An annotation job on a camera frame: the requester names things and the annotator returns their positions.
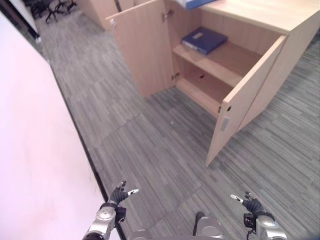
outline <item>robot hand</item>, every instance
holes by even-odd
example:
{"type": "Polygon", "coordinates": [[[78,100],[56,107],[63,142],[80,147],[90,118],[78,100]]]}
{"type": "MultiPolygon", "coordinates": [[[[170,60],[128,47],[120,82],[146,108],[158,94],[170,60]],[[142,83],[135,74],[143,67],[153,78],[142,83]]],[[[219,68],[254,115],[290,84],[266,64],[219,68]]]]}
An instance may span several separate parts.
{"type": "Polygon", "coordinates": [[[287,240],[287,235],[280,225],[276,222],[274,216],[268,212],[267,209],[260,203],[258,199],[251,196],[250,192],[245,192],[245,198],[231,194],[230,197],[233,200],[241,203],[250,213],[243,214],[243,223],[247,228],[251,228],[246,235],[246,239],[249,239],[249,235],[254,233],[257,235],[257,239],[266,240],[287,240]]]}
{"type": "Polygon", "coordinates": [[[83,240],[108,240],[111,230],[125,219],[126,209],[119,207],[119,203],[139,192],[139,189],[125,192],[125,185],[126,181],[120,182],[111,193],[108,202],[101,205],[83,240]]]}

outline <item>blue folder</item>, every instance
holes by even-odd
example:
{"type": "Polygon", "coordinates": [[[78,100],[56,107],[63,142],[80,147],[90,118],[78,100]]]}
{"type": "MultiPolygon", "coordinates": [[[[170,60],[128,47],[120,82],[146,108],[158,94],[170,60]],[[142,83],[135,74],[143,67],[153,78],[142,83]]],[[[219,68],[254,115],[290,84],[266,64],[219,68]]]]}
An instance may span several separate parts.
{"type": "Polygon", "coordinates": [[[211,3],[215,0],[176,0],[185,9],[194,9],[204,4],[211,3]]]}
{"type": "Polygon", "coordinates": [[[204,27],[199,27],[182,38],[182,44],[201,54],[208,55],[212,50],[227,41],[227,37],[204,27]]]}

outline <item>wall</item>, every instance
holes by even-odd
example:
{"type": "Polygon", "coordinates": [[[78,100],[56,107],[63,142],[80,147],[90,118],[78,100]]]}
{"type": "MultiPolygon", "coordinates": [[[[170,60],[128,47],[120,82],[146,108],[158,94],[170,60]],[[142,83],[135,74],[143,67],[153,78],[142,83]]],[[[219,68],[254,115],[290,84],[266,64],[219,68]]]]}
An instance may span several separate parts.
{"type": "Polygon", "coordinates": [[[102,195],[49,64],[0,30],[0,239],[80,240],[102,195]]]}
{"type": "Polygon", "coordinates": [[[22,17],[28,22],[28,24],[33,28],[33,30],[38,33],[35,20],[32,17],[29,9],[26,8],[25,4],[21,0],[9,0],[12,5],[17,9],[17,11],[22,15],[22,17]]]}

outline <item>wooden panel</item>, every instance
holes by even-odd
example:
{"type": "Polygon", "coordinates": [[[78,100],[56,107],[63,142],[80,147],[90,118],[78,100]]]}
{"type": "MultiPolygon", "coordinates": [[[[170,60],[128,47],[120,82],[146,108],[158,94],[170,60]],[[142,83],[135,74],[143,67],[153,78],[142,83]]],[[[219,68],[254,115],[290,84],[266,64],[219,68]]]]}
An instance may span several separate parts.
{"type": "Polygon", "coordinates": [[[201,26],[202,11],[199,8],[185,10],[176,1],[164,0],[166,12],[174,14],[167,19],[171,48],[181,44],[181,39],[201,26]]]}
{"type": "Polygon", "coordinates": [[[277,32],[205,10],[202,13],[201,24],[205,28],[226,35],[229,42],[260,55],[265,54],[280,36],[277,32]]]}
{"type": "Polygon", "coordinates": [[[261,57],[230,42],[207,56],[182,44],[175,47],[173,52],[231,87],[235,87],[261,57]]]}
{"type": "Polygon", "coordinates": [[[168,25],[161,18],[164,12],[164,1],[152,0],[106,19],[116,23],[112,33],[143,97],[175,84],[168,25]]]}
{"type": "Polygon", "coordinates": [[[206,166],[213,161],[215,156],[238,129],[266,79],[285,39],[284,35],[280,36],[250,72],[223,100],[205,163],[206,166]]]}
{"type": "Polygon", "coordinates": [[[118,13],[115,0],[91,0],[91,3],[103,28],[105,27],[105,18],[118,13]]]}
{"type": "Polygon", "coordinates": [[[137,5],[135,3],[135,0],[118,0],[118,1],[122,11],[133,8],[135,5],[137,5]]]}
{"type": "Polygon", "coordinates": [[[279,57],[252,103],[252,106],[245,115],[238,131],[259,115],[275,96],[276,92],[287,79],[295,64],[319,29],[319,19],[320,13],[318,12],[297,27],[288,37],[283,50],[279,54],[279,57]]]}
{"type": "Polygon", "coordinates": [[[150,0],[135,0],[135,1],[136,1],[137,5],[140,5],[140,4],[144,4],[146,2],[149,2],[150,0]]]}
{"type": "Polygon", "coordinates": [[[100,19],[98,17],[98,14],[92,5],[91,0],[77,0],[76,4],[81,9],[81,11],[86,15],[88,18],[90,18],[92,21],[94,21],[99,26],[103,26],[103,24],[100,22],[100,19]]]}
{"type": "Polygon", "coordinates": [[[202,9],[288,34],[319,10],[319,1],[218,0],[202,9]]]}
{"type": "Polygon", "coordinates": [[[181,77],[177,81],[176,87],[216,119],[223,99],[232,90],[229,85],[201,70],[181,77]]]}
{"type": "Polygon", "coordinates": [[[114,0],[77,0],[76,3],[88,18],[102,28],[105,18],[118,12],[114,0]]]}

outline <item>wooden shelf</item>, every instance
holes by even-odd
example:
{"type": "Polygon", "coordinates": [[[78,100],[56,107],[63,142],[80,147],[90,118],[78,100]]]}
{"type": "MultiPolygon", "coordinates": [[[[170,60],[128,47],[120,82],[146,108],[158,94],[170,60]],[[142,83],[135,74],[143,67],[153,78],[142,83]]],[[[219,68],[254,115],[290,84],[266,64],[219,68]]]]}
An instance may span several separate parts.
{"type": "Polygon", "coordinates": [[[232,90],[231,86],[200,70],[180,77],[176,87],[216,119],[223,99],[232,90]]]}
{"type": "Polygon", "coordinates": [[[231,87],[235,87],[261,57],[230,42],[206,56],[182,44],[175,47],[173,52],[231,87]]]}

